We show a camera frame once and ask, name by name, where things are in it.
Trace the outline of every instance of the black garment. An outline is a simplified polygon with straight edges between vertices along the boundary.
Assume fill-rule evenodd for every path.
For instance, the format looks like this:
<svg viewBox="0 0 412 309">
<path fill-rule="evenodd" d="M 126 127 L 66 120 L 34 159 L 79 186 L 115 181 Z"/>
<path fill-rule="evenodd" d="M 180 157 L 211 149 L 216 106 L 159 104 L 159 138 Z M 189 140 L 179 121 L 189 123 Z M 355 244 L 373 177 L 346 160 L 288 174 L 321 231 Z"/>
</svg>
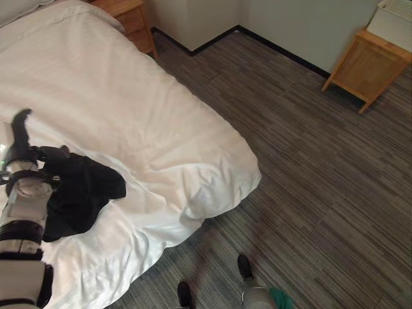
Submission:
<svg viewBox="0 0 412 309">
<path fill-rule="evenodd" d="M 109 199 L 126 196 L 123 177 L 87 156 L 71 153 L 65 160 L 48 160 L 43 170 L 61 178 L 47 204 L 43 236 L 47 242 L 86 232 Z"/>
</svg>

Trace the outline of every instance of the black shoe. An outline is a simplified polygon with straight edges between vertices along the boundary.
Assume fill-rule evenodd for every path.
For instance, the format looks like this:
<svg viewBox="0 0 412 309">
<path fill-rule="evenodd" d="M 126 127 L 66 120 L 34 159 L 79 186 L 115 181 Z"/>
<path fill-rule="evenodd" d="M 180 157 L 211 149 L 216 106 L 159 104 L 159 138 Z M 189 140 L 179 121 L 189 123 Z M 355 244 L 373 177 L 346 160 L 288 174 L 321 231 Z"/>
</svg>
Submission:
<svg viewBox="0 0 412 309">
<path fill-rule="evenodd" d="M 192 294 L 189 285 L 186 282 L 181 282 L 178 285 L 178 297 L 181 307 L 189 307 L 189 309 L 194 309 L 192 303 Z"/>
<path fill-rule="evenodd" d="M 253 278 L 252 267 L 250 267 L 249 260 L 243 254 L 238 256 L 238 267 L 243 280 Z"/>
</svg>

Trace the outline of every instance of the gray carpet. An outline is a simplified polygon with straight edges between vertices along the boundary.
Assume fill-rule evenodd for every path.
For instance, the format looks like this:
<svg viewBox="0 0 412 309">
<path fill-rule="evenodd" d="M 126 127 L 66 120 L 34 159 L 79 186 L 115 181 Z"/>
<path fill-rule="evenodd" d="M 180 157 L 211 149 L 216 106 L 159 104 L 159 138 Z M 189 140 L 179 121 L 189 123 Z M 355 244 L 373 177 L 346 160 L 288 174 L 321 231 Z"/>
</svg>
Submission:
<svg viewBox="0 0 412 309">
<path fill-rule="evenodd" d="M 411 68 L 365 114 L 339 88 L 243 35 L 195 57 L 160 34 L 159 64 L 226 118 L 259 159 L 260 186 L 165 251 L 110 309 L 241 308 L 239 252 L 295 308 L 411 308 Z"/>
</svg>

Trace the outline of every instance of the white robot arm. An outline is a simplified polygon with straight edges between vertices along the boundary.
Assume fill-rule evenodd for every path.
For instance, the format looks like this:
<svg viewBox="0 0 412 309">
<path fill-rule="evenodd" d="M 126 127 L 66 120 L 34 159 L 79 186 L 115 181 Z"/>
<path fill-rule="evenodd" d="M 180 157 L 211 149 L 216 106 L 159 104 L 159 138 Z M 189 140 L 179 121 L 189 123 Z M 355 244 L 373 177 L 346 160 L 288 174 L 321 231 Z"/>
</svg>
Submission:
<svg viewBox="0 0 412 309">
<path fill-rule="evenodd" d="M 40 152 L 24 127 L 30 112 L 12 122 L 14 143 L 2 172 L 8 201 L 0 217 L 0 309 L 43 308 L 52 296 L 53 268 L 41 261 L 40 244 L 55 178 L 38 170 Z"/>
</svg>

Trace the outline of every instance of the bed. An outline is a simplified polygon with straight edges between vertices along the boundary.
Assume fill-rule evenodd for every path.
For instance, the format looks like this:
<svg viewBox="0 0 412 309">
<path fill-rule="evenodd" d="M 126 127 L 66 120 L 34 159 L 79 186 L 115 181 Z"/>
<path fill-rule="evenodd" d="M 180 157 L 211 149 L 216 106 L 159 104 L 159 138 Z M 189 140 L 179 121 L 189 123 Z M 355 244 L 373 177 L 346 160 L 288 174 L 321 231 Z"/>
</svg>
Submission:
<svg viewBox="0 0 412 309">
<path fill-rule="evenodd" d="M 127 196 L 107 204 L 88 232 L 42 244 L 55 268 L 47 309 L 113 303 L 165 248 L 260 181 L 239 133 L 121 31 L 75 0 L 0 28 L 0 120 L 32 108 L 31 144 L 65 144 L 127 182 Z"/>
</svg>

